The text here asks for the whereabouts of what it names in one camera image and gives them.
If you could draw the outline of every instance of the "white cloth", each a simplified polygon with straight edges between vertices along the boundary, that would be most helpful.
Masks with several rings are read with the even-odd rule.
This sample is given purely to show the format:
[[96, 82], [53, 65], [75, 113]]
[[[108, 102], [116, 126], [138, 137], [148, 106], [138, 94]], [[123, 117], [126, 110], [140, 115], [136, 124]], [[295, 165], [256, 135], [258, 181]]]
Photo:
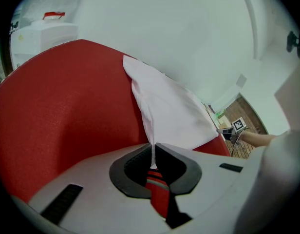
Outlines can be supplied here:
[[167, 143], [194, 149], [218, 136], [201, 101], [188, 89], [155, 68], [124, 56], [131, 89], [151, 144]]

